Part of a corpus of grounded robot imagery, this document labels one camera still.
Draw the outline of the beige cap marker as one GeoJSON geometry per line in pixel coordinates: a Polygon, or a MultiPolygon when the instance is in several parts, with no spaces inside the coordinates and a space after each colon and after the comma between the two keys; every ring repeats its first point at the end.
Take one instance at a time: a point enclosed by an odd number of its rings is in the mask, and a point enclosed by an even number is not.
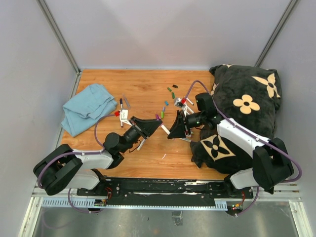
{"type": "Polygon", "coordinates": [[[141,150],[141,148],[143,147],[146,141],[147,139],[143,139],[143,141],[140,143],[139,147],[137,148],[138,151],[141,150]]]}

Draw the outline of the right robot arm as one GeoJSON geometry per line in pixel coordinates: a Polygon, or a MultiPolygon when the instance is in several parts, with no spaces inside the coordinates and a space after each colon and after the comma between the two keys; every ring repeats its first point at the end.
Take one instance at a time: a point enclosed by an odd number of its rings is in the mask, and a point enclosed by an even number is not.
{"type": "Polygon", "coordinates": [[[250,168],[239,168],[225,178],[223,187],[228,197],[236,197],[246,187],[261,187],[265,192],[273,194],[275,185],[294,173],[282,140],[260,136],[234,119],[225,117],[207,92],[196,95],[196,103],[197,113],[187,115],[184,110],[177,111],[175,122],[167,133],[168,138],[185,138],[190,135],[191,128],[204,125],[217,131],[217,134],[200,141],[212,158],[235,156],[225,141],[231,142],[243,155],[250,157],[250,168]]]}

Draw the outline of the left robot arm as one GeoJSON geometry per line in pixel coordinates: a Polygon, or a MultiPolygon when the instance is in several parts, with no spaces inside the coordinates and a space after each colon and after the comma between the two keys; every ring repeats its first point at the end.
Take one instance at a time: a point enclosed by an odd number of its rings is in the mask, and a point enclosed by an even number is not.
{"type": "Polygon", "coordinates": [[[101,150],[80,151],[62,144],[33,169],[38,180],[38,187],[49,196],[56,195],[64,189],[90,190],[94,195],[101,195],[106,183],[99,169],[113,169],[124,159],[123,153],[132,152],[133,146],[140,138],[147,140],[162,125],[160,118],[129,120],[131,127],[123,134],[109,133],[101,150]]]}

